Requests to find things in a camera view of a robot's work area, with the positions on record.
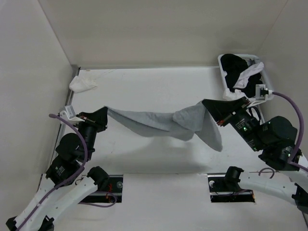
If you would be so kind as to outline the grey tank top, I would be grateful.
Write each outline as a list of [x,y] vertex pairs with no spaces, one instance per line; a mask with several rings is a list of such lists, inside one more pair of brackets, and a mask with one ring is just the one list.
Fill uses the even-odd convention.
[[133,112],[109,107],[107,114],[143,137],[173,137],[189,141],[197,135],[213,150],[221,152],[223,149],[220,131],[201,102],[173,113]]

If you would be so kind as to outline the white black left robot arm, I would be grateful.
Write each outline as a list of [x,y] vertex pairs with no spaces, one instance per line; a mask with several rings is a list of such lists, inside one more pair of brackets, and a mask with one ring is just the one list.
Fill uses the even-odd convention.
[[65,192],[85,169],[95,151],[96,135],[107,129],[107,107],[93,113],[75,114],[70,107],[50,118],[58,119],[73,132],[64,135],[56,147],[58,155],[46,173],[35,196],[23,210],[6,221],[11,231],[52,231],[57,219],[96,191],[106,190],[109,175],[101,167],[93,167],[71,191]]

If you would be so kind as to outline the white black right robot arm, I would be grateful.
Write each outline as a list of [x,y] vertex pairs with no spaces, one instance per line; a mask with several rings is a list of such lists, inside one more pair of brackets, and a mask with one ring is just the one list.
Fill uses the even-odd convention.
[[230,166],[220,184],[232,194],[243,190],[259,191],[283,199],[298,210],[308,212],[308,173],[298,163],[302,152],[295,146],[297,129],[282,116],[260,123],[247,110],[250,101],[241,98],[235,101],[204,99],[203,106],[221,127],[231,125],[269,168],[291,178],[288,183],[275,183],[271,179],[253,176],[242,168]]

